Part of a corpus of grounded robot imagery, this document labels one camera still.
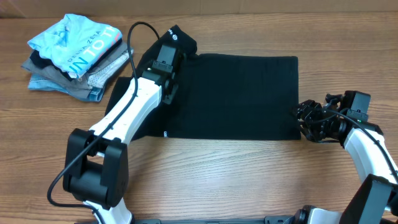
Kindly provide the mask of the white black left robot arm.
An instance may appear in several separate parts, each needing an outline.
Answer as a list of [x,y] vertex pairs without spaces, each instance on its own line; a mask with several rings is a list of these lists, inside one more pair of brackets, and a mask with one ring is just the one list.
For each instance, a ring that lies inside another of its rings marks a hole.
[[177,92],[180,63],[151,60],[122,97],[89,130],[68,138],[63,189],[93,212],[98,223],[133,223],[124,194],[129,182],[127,148],[146,117]]

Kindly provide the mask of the light blue printed t-shirt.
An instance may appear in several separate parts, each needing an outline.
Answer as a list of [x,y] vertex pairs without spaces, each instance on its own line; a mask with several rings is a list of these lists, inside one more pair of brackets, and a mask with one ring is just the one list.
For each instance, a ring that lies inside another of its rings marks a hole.
[[62,20],[27,44],[70,78],[80,78],[122,36],[121,31],[113,26],[94,22],[85,16],[65,14]]

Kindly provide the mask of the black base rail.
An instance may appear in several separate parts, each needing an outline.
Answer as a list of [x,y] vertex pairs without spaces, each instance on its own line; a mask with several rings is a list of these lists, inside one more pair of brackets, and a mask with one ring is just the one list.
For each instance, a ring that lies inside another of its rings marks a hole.
[[233,218],[209,220],[136,219],[135,224],[284,224],[292,223],[293,216],[266,216],[264,218]]

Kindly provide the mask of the black folded garment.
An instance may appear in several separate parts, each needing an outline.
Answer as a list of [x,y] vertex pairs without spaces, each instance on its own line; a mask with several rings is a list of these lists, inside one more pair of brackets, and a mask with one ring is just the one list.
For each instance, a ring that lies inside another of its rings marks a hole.
[[[104,69],[104,67],[111,64],[121,54],[123,54],[126,49],[127,43],[125,43],[121,39],[118,40],[112,47],[110,47],[105,53],[101,55],[101,57],[90,67],[90,69],[86,73],[90,75],[91,73],[96,73],[101,69]],[[41,58],[37,50],[33,50],[29,58],[32,63],[39,69],[45,69],[47,67],[54,68],[59,74],[61,74],[61,76],[65,77],[69,82],[73,80],[73,78],[67,72],[61,71],[61,69],[56,67],[50,59]]]

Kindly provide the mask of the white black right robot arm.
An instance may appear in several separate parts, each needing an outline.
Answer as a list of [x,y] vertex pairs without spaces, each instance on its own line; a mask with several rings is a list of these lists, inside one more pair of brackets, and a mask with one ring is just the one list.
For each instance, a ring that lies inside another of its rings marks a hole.
[[352,158],[361,186],[343,212],[306,205],[287,223],[388,223],[397,215],[397,165],[384,133],[368,121],[371,96],[360,91],[327,94],[324,104],[307,100],[293,108],[301,133],[315,143],[338,142]]

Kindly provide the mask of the black t-shirt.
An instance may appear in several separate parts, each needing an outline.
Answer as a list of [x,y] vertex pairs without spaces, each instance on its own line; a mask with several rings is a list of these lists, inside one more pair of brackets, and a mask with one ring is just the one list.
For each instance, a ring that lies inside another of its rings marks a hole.
[[137,130],[144,136],[188,139],[299,140],[291,111],[299,102],[298,58],[197,54],[197,43],[171,27],[142,56],[142,73],[161,46],[187,58],[171,104],[154,109]]

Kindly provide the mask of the blue denim jeans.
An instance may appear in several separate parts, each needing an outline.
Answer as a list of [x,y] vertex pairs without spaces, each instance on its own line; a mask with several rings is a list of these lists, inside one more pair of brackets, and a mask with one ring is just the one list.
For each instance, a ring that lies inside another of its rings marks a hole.
[[101,101],[104,94],[104,89],[97,87],[94,87],[90,90],[84,90],[78,88],[65,88],[53,81],[41,77],[38,74],[33,74],[31,76],[30,82],[28,84],[28,89],[37,90],[37,91],[59,91],[68,94],[78,100],[92,101],[92,102]]

